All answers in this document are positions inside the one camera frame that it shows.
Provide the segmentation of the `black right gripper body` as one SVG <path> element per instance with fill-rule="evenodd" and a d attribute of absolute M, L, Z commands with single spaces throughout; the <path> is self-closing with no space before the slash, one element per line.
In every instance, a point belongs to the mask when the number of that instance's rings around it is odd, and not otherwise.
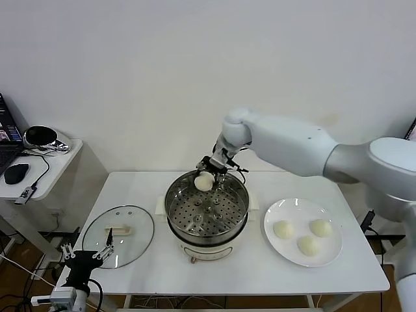
<path fill-rule="evenodd" d="M 212 158 L 208 155 L 204 156 L 198 164 L 206 164 L 208 167 L 208 172 L 211 174 L 227 173 L 228 170 L 223 164 L 212 160 Z"/>

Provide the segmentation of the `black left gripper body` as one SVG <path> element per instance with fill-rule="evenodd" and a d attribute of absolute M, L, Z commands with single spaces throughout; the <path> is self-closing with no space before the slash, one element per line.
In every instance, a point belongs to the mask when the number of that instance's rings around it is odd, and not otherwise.
<path fill-rule="evenodd" d="M 98 267 L 98 259 L 94 257 L 96 251 L 77 250 L 75 257 L 65 260 L 65 265 L 70 269 L 63 287 L 75 289 L 88 289 L 88 280 L 92 271 Z"/>

